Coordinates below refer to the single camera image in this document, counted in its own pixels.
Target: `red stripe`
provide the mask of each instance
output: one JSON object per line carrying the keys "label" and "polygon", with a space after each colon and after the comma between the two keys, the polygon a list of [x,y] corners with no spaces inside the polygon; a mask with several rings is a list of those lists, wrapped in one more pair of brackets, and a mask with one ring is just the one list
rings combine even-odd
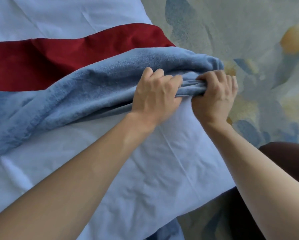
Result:
{"label": "red stripe", "polygon": [[0,91],[42,90],[75,70],[134,48],[174,46],[150,24],[126,24],[81,39],[0,42]]}

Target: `blanket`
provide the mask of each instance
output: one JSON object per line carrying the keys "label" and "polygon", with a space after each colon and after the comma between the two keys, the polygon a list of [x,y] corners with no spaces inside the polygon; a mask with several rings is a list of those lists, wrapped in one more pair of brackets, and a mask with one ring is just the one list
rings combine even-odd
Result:
{"label": "blanket", "polygon": [[223,64],[177,47],[137,48],[81,68],[45,90],[0,92],[0,155],[34,134],[130,110],[146,67],[183,74],[177,96],[184,97],[203,94],[206,84],[195,78]]}

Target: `blue fabric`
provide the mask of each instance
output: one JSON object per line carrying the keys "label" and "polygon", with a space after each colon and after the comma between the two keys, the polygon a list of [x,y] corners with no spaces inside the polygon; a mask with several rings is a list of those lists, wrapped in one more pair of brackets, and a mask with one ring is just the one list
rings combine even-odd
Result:
{"label": "blue fabric", "polygon": [[223,69],[223,64],[177,47],[137,48],[81,68],[45,90],[0,92],[0,155],[35,133],[130,110],[146,67],[184,74],[177,96],[193,96],[206,89],[195,81],[197,75]]}
{"label": "blue fabric", "polygon": [[157,230],[153,235],[146,240],[185,240],[182,228],[177,221],[177,218],[167,223],[165,226]]}

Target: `brown fabric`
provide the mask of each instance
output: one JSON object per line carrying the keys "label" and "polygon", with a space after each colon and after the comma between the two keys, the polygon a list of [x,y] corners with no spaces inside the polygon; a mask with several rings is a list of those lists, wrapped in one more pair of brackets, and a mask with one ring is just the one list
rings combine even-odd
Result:
{"label": "brown fabric", "polygon": [[[259,150],[299,182],[299,144],[271,142]],[[233,240],[266,240],[236,187],[232,193],[229,225]]]}

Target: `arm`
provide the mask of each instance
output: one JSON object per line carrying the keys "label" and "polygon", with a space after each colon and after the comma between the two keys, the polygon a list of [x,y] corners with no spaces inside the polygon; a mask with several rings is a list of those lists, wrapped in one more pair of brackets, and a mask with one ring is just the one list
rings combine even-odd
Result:
{"label": "arm", "polygon": [[146,68],[131,113],[0,213],[0,240],[76,239],[136,147],[178,108],[181,76]]}
{"label": "arm", "polygon": [[204,96],[192,108],[221,153],[237,188],[268,240],[299,239],[299,183],[226,123],[237,94],[235,77],[208,72]]}

